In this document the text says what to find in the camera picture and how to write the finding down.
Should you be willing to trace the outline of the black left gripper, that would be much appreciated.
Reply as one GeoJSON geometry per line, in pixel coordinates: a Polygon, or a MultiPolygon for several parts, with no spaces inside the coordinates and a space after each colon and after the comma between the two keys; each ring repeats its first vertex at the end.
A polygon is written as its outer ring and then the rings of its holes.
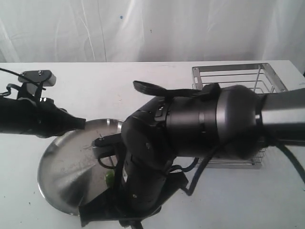
{"type": "Polygon", "coordinates": [[[38,137],[62,136],[69,131],[85,129],[86,119],[58,108],[50,98],[42,97],[37,109],[38,127],[35,128],[35,134],[38,137]]]}

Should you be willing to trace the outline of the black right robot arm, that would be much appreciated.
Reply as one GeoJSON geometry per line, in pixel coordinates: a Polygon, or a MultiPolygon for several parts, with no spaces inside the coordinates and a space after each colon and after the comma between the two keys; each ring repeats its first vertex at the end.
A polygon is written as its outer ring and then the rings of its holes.
{"type": "Polygon", "coordinates": [[[179,189],[191,196],[213,157],[246,160],[275,146],[301,178],[305,169],[288,149],[305,144],[305,91],[257,94],[243,86],[168,90],[134,81],[152,99],[118,134],[93,141],[97,159],[116,156],[113,184],[79,207],[81,225],[118,221],[140,229],[179,189]]]}

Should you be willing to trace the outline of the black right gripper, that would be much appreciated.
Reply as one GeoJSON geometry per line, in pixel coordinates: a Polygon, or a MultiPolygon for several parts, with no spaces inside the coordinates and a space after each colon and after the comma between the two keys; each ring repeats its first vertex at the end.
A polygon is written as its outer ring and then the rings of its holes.
{"type": "Polygon", "coordinates": [[[132,166],[127,178],[115,174],[113,187],[79,206],[81,226],[95,221],[141,220],[160,212],[162,205],[188,180],[183,172],[167,175],[132,166]]]}

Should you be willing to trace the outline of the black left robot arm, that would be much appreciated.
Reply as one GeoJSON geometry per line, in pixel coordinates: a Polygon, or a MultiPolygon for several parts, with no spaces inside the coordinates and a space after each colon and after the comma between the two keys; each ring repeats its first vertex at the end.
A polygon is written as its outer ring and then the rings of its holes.
{"type": "Polygon", "coordinates": [[[0,132],[3,134],[49,138],[72,130],[83,130],[85,125],[85,119],[58,108],[49,98],[42,98],[37,105],[26,99],[0,99],[0,132]]]}

